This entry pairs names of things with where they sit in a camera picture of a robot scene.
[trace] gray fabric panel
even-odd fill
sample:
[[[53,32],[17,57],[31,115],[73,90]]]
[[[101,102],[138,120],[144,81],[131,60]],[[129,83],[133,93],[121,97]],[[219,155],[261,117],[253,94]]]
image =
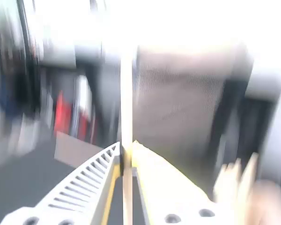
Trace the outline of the gray fabric panel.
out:
[[[224,80],[139,65],[133,95],[133,135],[170,161],[201,156],[209,142]]]

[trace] yellow stripe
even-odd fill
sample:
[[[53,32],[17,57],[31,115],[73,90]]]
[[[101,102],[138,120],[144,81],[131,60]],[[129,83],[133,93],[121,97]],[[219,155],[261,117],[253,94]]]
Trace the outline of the yellow stripe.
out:
[[[111,201],[112,201],[112,196],[113,196],[113,191],[114,191],[114,186],[116,183],[116,179],[120,176],[121,172],[120,172],[120,165],[117,164],[114,166],[113,168],[113,174],[112,174],[112,178],[111,178],[111,185],[108,191],[108,196],[106,199],[106,204],[105,204],[105,208],[104,208],[104,214],[102,217],[102,222],[101,225],[106,225],[107,221],[108,221],[108,216],[109,216],[109,211],[111,209]]]

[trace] screw hole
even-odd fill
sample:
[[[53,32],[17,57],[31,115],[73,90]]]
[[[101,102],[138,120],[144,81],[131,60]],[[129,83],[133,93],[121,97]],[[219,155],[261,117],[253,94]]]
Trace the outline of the screw hole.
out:
[[[212,212],[211,210],[208,210],[208,209],[201,209],[199,211],[199,214],[201,217],[214,217],[215,216],[214,212]]]
[[[28,218],[23,225],[36,225],[39,221],[39,218],[37,217],[30,217]]]
[[[74,225],[74,222],[71,220],[64,220],[59,225]]]
[[[179,222],[181,222],[181,219],[179,216],[177,216],[176,214],[168,214],[166,217],[165,217],[165,222],[167,224],[177,224]]]

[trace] gray floor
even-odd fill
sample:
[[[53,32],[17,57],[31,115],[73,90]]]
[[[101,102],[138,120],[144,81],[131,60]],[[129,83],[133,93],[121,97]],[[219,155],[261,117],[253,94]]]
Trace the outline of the gray floor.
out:
[[[53,159],[55,139],[44,142],[34,151],[0,167],[0,222],[22,206],[33,207],[73,168]],[[123,224],[122,179],[116,181],[109,225]],[[133,224],[143,225],[140,196],[133,180]]]

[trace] red object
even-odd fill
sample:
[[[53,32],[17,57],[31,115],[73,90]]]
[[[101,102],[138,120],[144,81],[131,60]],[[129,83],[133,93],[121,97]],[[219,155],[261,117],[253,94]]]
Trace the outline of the red object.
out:
[[[57,104],[56,104],[56,114],[54,123],[54,132],[63,132],[65,134],[69,133],[71,122],[71,106],[63,100],[62,91],[60,92]]]

